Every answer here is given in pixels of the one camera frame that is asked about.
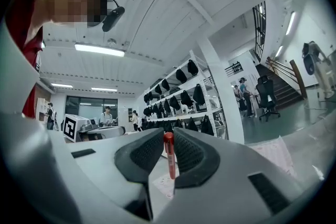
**black rubber pad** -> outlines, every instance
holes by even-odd
[[[121,147],[115,153],[114,163],[128,181],[146,185],[163,151],[163,129],[150,129],[141,133],[148,135]]]
[[[180,176],[175,180],[175,188],[202,185],[217,171],[221,162],[217,150],[188,135],[182,128],[174,128],[174,151],[180,171]]]

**person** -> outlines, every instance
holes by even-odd
[[[99,119],[99,126],[106,127],[110,126],[113,121],[112,114],[110,113],[111,108],[109,106],[105,106],[105,112],[101,113]]]
[[[142,118],[140,116],[138,116],[138,131],[139,132],[143,131],[143,128],[142,128]]]
[[[252,95],[248,90],[247,90],[247,86],[245,85],[246,79],[245,78],[241,78],[240,79],[240,90],[243,93],[243,97],[246,101],[246,106],[247,106],[247,117],[250,118],[252,117],[252,104],[251,104],[251,100],[250,100],[250,95]]]
[[[56,120],[56,112],[54,111],[53,103],[48,103],[48,112],[45,114],[48,116],[48,121],[47,121],[47,129],[48,130],[53,130],[54,129],[54,121]]]
[[[321,59],[319,58],[319,54],[323,56],[328,66],[331,65],[331,61],[326,57],[326,55],[320,49],[319,45],[317,45],[314,41],[303,44],[302,54],[303,54],[303,58],[306,55],[311,56],[311,59],[314,62],[314,66],[315,66],[314,75],[319,83],[319,86],[324,91],[324,97],[325,99],[331,98],[334,95],[334,91],[331,89],[331,86],[330,86],[330,83],[327,77],[327,71]]]
[[[38,53],[42,51],[43,25],[87,27],[100,24],[107,15],[108,0],[12,0],[5,14],[5,25],[29,63],[40,69]],[[35,87],[24,105],[23,113],[35,118]]]
[[[134,130],[137,131],[138,130],[138,114],[137,114],[136,110],[133,110],[132,122],[133,122]]]
[[[246,111],[247,108],[246,108],[246,105],[244,103],[243,93],[238,88],[238,85],[235,85],[234,93],[235,93],[236,100],[239,102],[239,110],[240,111]]]

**black slot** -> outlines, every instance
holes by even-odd
[[[86,156],[86,155],[90,155],[92,153],[96,153],[96,152],[91,148],[89,148],[87,150],[71,152],[73,158],[83,157],[83,156]]]
[[[289,206],[289,201],[264,174],[251,175],[248,179],[274,215]]]

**fluorescent light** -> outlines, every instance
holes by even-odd
[[[278,57],[278,55],[279,55],[281,49],[282,49],[282,46],[279,47],[278,52],[277,52],[277,54],[275,55],[275,57]]]
[[[294,17],[295,17],[295,12],[292,12],[292,14],[290,15],[290,20],[289,20],[289,25],[288,25],[288,28],[287,28],[286,35],[289,34],[290,29],[292,28],[292,24],[293,24],[293,21],[294,21]]]
[[[71,85],[65,85],[65,84],[52,83],[51,85],[55,87],[73,88]]]
[[[116,89],[105,89],[105,88],[91,88],[93,91],[105,91],[105,92],[116,92]]]
[[[88,51],[88,52],[97,52],[99,54],[109,54],[114,56],[124,57],[125,52],[122,50],[103,48],[98,46],[84,45],[80,43],[75,44],[76,50]]]

